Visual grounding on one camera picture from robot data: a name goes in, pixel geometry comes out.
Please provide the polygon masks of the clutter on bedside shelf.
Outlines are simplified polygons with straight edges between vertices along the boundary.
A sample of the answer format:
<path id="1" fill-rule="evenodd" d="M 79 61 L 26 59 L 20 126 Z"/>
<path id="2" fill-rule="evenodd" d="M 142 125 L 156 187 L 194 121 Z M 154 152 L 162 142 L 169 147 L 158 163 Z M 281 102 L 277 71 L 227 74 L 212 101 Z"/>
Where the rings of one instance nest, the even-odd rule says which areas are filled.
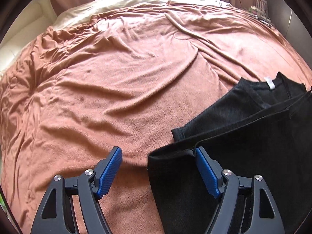
<path id="1" fill-rule="evenodd" d="M 249 13 L 258 21 L 268 27 L 274 27 L 268 15 L 268 3 L 266 0 L 254 0 L 254 4 L 249 7 Z"/>

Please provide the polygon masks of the cream bed sheet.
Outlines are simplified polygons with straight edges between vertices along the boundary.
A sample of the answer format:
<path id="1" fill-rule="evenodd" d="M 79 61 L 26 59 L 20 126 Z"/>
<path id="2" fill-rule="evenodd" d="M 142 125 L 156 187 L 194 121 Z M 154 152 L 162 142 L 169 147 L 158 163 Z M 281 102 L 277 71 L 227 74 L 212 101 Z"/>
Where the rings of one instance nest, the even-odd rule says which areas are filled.
<path id="1" fill-rule="evenodd" d="M 230 3 L 221 0 L 95 0 L 62 12 L 52 26 L 54 30 L 61 30 L 63 28 L 86 23 L 95 14 L 101 14 L 125 7 L 137 6 L 142 3 L 165 4 L 168 1 L 204 6 L 211 5 L 226 9 L 233 7 Z"/>

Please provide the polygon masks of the terracotta bed blanket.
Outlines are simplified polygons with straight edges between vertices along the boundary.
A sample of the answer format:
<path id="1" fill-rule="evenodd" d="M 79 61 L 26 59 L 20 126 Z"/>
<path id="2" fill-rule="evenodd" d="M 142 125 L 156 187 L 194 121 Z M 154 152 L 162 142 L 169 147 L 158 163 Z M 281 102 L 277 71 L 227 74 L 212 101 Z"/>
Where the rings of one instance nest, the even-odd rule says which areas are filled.
<path id="1" fill-rule="evenodd" d="M 119 146 L 123 163 L 100 203 L 112 232 L 163 233 L 148 154 L 239 79 L 278 72 L 311 85 L 278 31 L 233 8 L 143 3 L 49 27 L 1 80 L 1 185 L 19 227 L 30 233 L 55 175 L 80 175 Z"/>

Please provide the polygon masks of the cream padded headboard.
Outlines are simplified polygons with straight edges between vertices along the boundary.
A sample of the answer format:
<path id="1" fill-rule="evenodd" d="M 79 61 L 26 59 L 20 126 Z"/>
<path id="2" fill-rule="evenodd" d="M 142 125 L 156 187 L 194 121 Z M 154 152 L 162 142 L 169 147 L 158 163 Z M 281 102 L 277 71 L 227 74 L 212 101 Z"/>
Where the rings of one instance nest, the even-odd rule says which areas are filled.
<path id="1" fill-rule="evenodd" d="M 54 24 L 56 19 L 50 0 L 32 0 L 28 3 L 1 41 L 1 74 L 14 62 L 21 50 Z"/>

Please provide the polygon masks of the black mesh t-shirt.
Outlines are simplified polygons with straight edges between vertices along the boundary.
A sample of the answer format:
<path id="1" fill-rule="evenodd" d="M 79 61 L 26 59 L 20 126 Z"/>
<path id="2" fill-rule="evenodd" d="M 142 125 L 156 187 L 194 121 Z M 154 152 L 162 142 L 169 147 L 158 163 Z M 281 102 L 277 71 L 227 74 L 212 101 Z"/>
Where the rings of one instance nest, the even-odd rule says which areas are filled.
<path id="1" fill-rule="evenodd" d="M 148 157 L 149 181 L 165 233 L 205 233 L 217 201 L 195 148 L 237 176 L 263 176 L 285 233 L 311 233 L 311 91 L 283 74 L 241 79 Z"/>

